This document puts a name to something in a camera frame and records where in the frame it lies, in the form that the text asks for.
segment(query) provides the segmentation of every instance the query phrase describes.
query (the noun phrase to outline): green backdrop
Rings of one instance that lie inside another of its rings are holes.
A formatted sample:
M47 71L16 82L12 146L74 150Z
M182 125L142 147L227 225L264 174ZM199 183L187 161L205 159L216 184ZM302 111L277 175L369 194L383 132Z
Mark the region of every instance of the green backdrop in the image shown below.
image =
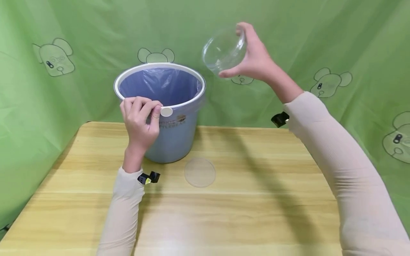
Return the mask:
M213 32L243 20L364 148L409 231L409 13L408 0L0 0L0 229L82 124L121 121L113 81L150 52L203 74L200 125L273 127L269 87L201 62Z

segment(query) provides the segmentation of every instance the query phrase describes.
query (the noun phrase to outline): beige long sleeve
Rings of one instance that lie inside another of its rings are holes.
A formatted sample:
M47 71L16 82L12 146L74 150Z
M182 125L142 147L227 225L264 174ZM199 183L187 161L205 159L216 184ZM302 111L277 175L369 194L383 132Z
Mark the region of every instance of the beige long sleeve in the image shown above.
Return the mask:
M144 196L144 186L137 180L141 174L142 170L118 170L97 256L131 255L137 236L138 204Z
M289 129L322 170L340 214L343 255L410 255L409 237L376 169L316 96L285 104Z

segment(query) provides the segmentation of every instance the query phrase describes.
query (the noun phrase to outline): blue trash can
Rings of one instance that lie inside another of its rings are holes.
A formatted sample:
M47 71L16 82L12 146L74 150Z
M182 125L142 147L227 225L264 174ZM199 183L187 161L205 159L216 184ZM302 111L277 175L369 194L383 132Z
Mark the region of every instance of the blue trash can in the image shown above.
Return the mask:
M164 106L159 136L145 157L157 163L184 158L192 148L198 111L205 103L205 80L195 70L174 63L148 63L117 77L114 91L120 100L146 97Z

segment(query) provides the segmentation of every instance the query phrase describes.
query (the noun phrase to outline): black clip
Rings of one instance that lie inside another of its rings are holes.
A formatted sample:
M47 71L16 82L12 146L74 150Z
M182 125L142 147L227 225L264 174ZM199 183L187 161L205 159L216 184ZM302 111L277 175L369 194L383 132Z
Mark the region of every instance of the black clip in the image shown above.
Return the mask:
M150 175L147 175L145 173L142 173L139 177L138 177L138 181L142 184L142 185L146 185L149 183L157 183L159 180L159 176L160 174L157 172L151 172Z
M277 128L284 126L288 120L289 120L289 115L286 114L286 112L282 112L280 114L274 115L271 118L272 123L274 123Z

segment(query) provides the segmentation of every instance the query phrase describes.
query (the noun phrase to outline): round plastic lid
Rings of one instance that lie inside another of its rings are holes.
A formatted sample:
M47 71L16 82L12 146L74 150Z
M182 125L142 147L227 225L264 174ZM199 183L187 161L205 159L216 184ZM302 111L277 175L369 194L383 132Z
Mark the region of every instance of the round plastic lid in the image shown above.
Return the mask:
M161 115L164 117L169 117L172 115L172 113L173 113L172 108L168 108L168 107L161 108Z
M204 158L191 159L185 166L185 179L197 188L208 187L215 181L214 165Z
M215 74L241 63L246 53L245 33L239 26L219 30L204 46L202 60Z

